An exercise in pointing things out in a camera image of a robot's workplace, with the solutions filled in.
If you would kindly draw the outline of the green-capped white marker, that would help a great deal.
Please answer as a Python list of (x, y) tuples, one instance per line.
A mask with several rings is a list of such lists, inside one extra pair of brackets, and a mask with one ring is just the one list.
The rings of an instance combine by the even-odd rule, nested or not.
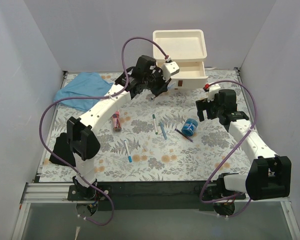
[(157, 128), (157, 121), (156, 121), (156, 116), (155, 114), (152, 114), (152, 120), (153, 120), (153, 125), (154, 125), (154, 132), (156, 135), (158, 135), (158, 128)]

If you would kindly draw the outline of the white drawer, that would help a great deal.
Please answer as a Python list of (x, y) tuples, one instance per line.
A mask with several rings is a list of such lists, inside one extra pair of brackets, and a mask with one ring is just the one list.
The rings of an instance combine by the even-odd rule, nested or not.
[(208, 83), (208, 76), (205, 72), (203, 61), (197, 62), (177, 62), (179, 73), (171, 77), (171, 82), (175, 82), (175, 90), (196, 90), (202, 89)]

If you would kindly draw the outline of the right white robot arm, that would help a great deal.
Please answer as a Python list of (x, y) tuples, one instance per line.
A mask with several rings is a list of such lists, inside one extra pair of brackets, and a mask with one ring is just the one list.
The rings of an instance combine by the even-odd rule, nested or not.
[(254, 200), (289, 196), (292, 163), (287, 156), (279, 156), (252, 131), (249, 117), (237, 109), (237, 95), (232, 89), (219, 85), (205, 89), (207, 98), (196, 101), (200, 121), (207, 114), (209, 120), (218, 119), (226, 131), (240, 144), (250, 169), (247, 174), (222, 173), (215, 184), (217, 195), (227, 199), (234, 193), (248, 194)]

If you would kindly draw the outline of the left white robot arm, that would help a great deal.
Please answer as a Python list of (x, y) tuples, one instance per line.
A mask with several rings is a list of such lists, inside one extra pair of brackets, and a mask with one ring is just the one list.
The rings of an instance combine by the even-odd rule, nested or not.
[(79, 194), (85, 200), (96, 196), (96, 181), (93, 158), (101, 145), (97, 134), (103, 125), (123, 105), (144, 90), (157, 97), (168, 91), (171, 77), (180, 71), (178, 64), (171, 59), (157, 66), (157, 61), (146, 55), (138, 58), (135, 66), (127, 68), (101, 99), (86, 113), (67, 121), (67, 143), (73, 152), (77, 174), (74, 182), (80, 185)]

